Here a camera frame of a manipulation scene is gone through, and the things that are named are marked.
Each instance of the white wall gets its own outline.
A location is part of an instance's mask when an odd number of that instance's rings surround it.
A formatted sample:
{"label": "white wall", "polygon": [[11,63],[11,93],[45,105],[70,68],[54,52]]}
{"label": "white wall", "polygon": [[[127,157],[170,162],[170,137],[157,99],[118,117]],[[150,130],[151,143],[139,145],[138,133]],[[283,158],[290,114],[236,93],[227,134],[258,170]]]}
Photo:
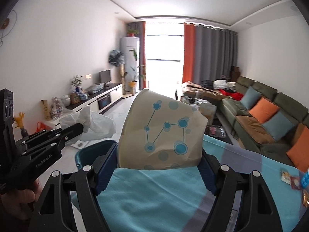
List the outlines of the white wall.
{"label": "white wall", "polygon": [[25,112],[25,128],[35,132],[42,121],[40,100],[61,97],[75,75],[118,67],[108,54],[118,49],[126,24],[115,18],[109,0],[19,0],[18,20],[0,47],[0,89],[14,93],[14,113]]}
{"label": "white wall", "polygon": [[303,16],[239,32],[242,76],[278,89],[309,108],[309,26]]}

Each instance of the turquoise cloth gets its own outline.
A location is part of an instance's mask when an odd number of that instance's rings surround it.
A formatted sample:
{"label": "turquoise cloth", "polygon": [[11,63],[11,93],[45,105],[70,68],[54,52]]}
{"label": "turquoise cloth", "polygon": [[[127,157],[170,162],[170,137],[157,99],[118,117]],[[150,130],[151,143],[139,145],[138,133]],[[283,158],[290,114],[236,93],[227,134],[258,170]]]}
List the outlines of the turquoise cloth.
{"label": "turquoise cloth", "polygon": [[[237,172],[262,173],[281,218],[284,232],[290,232],[301,217],[300,192],[280,180],[280,170],[298,176],[299,171],[260,154],[209,136],[203,148]],[[107,189],[97,197],[112,232],[200,232],[213,205],[197,167],[142,171],[116,169]],[[235,207],[239,205],[235,198]]]}

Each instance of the vase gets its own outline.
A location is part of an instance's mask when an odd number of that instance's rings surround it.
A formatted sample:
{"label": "vase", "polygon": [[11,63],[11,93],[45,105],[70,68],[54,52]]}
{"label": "vase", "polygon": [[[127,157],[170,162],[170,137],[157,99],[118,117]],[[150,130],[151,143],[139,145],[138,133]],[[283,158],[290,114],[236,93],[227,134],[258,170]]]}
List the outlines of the vase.
{"label": "vase", "polygon": [[20,129],[20,132],[21,132],[21,136],[22,136],[23,138],[29,136],[27,130],[26,130],[25,128],[23,128],[23,127]]}
{"label": "vase", "polygon": [[65,107],[69,106],[71,104],[71,99],[69,95],[63,95],[61,98],[62,103]]}
{"label": "vase", "polygon": [[134,95],[136,93],[137,81],[131,81],[128,84],[129,84],[129,87],[132,88],[132,90],[131,90],[132,95]]}

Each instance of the computer monitor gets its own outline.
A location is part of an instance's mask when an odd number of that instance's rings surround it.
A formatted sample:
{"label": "computer monitor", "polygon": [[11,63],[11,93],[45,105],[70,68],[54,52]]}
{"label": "computer monitor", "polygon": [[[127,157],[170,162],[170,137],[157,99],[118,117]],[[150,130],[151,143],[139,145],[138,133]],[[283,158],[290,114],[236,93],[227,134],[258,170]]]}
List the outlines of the computer monitor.
{"label": "computer monitor", "polygon": [[108,87],[106,83],[111,82],[111,70],[104,70],[99,72],[100,83],[104,84],[104,87]]}

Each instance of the plant pot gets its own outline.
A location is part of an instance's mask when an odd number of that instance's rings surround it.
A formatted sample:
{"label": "plant pot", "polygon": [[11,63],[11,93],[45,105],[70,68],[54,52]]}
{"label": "plant pot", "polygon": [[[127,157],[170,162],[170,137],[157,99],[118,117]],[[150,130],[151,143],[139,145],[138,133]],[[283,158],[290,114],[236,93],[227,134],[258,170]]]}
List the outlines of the plant pot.
{"label": "plant pot", "polygon": [[137,85],[137,81],[131,81],[128,83],[129,84],[129,87],[132,88],[131,92],[132,92],[132,95],[134,95],[136,93],[136,85]]}

